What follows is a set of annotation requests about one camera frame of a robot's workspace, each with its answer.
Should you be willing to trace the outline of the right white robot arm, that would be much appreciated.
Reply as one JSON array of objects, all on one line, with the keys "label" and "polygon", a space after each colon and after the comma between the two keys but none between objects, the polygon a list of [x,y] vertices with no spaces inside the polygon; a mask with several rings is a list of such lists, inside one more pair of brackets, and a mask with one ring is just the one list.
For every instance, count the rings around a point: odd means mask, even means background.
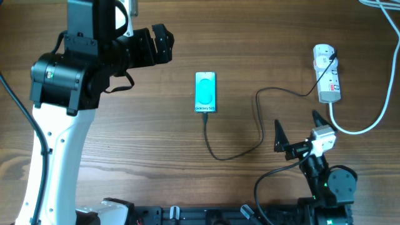
[{"label": "right white robot arm", "polygon": [[317,111],[312,111],[315,128],[302,142],[291,144],[279,120],[275,120],[274,151],[285,159],[297,159],[312,194],[302,197],[295,206],[279,208],[281,222],[293,224],[352,224],[351,205],[358,175],[344,165],[330,166],[324,153],[336,142],[337,129]]}]

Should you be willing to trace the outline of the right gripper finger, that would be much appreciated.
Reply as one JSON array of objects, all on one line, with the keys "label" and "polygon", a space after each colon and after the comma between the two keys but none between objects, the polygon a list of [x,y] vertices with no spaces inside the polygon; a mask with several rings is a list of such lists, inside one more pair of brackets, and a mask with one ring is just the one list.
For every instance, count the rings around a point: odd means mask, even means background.
[{"label": "right gripper finger", "polygon": [[277,153],[281,153],[287,151],[290,143],[284,133],[283,127],[279,120],[274,121],[275,126],[275,141],[274,141],[274,151]]},{"label": "right gripper finger", "polygon": [[312,110],[312,118],[317,128],[328,125],[335,133],[338,132],[338,130],[330,122],[325,120],[315,109]]}]

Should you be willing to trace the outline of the blue screen smartphone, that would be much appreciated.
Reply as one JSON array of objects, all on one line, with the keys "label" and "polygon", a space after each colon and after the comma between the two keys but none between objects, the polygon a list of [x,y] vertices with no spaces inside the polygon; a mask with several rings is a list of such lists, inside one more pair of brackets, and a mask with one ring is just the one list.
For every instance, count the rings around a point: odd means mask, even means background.
[{"label": "blue screen smartphone", "polygon": [[194,85],[194,111],[196,113],[216,112],[216,73],[196,72]]}]

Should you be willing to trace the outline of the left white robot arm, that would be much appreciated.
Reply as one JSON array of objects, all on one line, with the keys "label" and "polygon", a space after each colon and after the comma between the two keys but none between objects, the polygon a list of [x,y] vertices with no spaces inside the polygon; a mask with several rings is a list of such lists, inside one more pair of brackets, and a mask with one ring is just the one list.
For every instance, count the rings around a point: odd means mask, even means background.
[{"label": "left white robot arm", "polygon": [[135,1],[69,1],[67,29],[31,68],[28,119],[34,145],[24,202],[16,224],[136,224],[134,204],[106,198],[76,206],[84,142],[110,78],[168,63],[174,36],[165,25],[133,29]]}]

